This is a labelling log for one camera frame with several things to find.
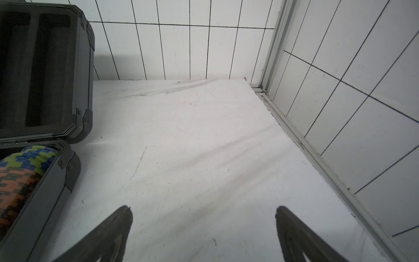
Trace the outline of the dark grey poker set case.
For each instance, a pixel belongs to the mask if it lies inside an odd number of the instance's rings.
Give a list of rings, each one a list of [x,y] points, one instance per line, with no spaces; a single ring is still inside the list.
[[[59,151],[1,239],[1,261],[40,261],[81,172],[71,145],[93,126],[94,31],[76,5],[1,2],[1,160]]]

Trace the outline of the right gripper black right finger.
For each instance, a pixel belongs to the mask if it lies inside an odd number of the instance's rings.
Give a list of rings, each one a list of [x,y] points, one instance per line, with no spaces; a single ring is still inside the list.
[[[286,262],[347,261],[285,206],[277,208],[276,227]]]

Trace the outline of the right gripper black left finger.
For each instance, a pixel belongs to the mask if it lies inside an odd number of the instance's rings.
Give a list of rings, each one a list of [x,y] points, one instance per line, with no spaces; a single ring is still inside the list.
[[[131,209],[121,206],[55,261],[121,262],[132,223]]]

